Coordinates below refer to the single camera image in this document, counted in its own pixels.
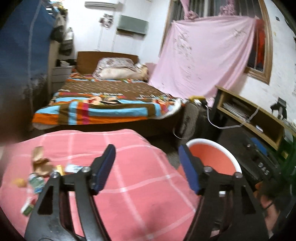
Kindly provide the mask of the person's right hand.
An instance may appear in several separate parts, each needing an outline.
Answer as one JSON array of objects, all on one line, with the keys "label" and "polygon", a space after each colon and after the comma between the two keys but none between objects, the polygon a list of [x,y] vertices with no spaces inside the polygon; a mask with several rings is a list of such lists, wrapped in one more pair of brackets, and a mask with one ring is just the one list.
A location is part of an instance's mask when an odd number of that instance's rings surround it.
[{"label": "person's right hand", "polygon": [[280,216],[280,210],[276,207],[276,197],[280,193],[280,187],[275,182],[261,181],[255,185],[254,197],[263,210],[265,224],[269,235],[273,235],[273,228]]}]

